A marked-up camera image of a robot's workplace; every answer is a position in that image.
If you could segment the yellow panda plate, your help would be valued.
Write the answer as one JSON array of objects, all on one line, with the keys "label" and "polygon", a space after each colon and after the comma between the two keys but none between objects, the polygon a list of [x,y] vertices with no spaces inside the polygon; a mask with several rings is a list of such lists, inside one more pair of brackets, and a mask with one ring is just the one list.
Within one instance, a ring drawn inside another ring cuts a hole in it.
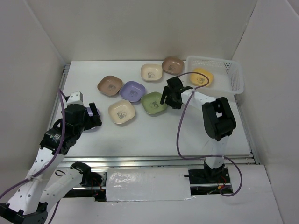
[{"label": "yellow panda plate", "polygon": [[196,68],[193,70],[195,73],[189,75],[190,82],[195,86],[208,87],[214,80],[214,75],[202,68]]}]

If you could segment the green panda plate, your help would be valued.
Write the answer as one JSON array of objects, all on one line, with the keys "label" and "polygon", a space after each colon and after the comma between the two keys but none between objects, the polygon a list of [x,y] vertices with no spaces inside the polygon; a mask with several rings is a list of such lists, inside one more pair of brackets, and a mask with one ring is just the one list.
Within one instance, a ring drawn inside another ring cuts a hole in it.
[{"label": "green panda plate", "polygon": [[160,104],[161,97],[162,94],[156,91],[142,96],[141,104],[146,113],[154,115],[167,109],[168,106],[166,104]]}]

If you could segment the cream panda plate front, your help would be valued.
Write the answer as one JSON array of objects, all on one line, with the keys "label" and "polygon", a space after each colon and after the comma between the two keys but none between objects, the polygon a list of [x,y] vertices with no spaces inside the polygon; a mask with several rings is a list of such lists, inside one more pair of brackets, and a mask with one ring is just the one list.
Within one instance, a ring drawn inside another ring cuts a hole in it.
[{"label": "cream panda plate front", "polygon": [[118,125],[124,124],[134,118],[136,111],[128,100],[119,100],[108,108],[111,120]]}]

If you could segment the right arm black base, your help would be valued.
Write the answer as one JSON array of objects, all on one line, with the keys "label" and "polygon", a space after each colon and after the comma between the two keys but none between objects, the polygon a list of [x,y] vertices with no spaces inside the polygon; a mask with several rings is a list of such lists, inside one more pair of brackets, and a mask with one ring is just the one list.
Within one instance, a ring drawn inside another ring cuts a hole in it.
[{"label": "right arm black base", "polygon": [[184,175],[189,180],[190,192],[192,196],[196,195],[215,195],[232,194],[231,181],[228,169],[222,165],[216,173],[204,163],[200,169],[189,169],[188,174]]}]

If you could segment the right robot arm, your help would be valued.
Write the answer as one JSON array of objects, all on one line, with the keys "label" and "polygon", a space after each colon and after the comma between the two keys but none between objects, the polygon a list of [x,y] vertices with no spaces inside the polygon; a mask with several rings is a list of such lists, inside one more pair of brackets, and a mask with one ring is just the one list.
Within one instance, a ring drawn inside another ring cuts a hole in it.
[{"label": "right robot arm", "polygon": [[[236,129],[236,120],[227,98],[209,97],[197,92],[198,88],[200,86],[196,88],[183,86],[179,77],[170,78],[164,87],[160,104],[166,104],[173,109],[181,109],[184,106],[176,136],[177,153],[184,160],[199,160],[204,158],[204,179],[207,182],[213,183],[220,177],[220,173],[224,170],[226,145],[229,136]],[[188,158],[180,152],[180,131],[189,105],[202,111],[204,129],[213,143],[211,155]]]}]

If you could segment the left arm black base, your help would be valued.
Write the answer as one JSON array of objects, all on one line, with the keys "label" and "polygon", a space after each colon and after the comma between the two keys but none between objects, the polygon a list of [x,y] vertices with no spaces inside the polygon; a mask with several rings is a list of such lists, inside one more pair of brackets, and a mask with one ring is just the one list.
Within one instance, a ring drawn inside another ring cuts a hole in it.
[{"label": "left arm black base", "polygon": [[106,202],[106,172],[92,172],[91,167],[83,162],[75,162],[70,169],[76,169],[83,173],[83,179],[79,185],[73,187],[64,198],[93,198],[97,202]]}]

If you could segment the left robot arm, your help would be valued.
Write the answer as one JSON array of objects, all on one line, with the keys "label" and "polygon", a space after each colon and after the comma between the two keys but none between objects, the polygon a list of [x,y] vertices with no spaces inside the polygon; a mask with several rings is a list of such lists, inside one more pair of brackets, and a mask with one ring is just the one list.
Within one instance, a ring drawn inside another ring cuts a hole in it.
[{"label": "left robot arm", "polygon": [[102,176],[83,162],[73,163],[55,183],[47,186],[52,174],[85,130],[101,126],[95,103],[88,107],[69,104],[63,117],[49,129],[40,143],[37,157],[16,193],[0,205],[0,216],[14,224],[43,224],[48,212],[73,187],[101,186]]}]

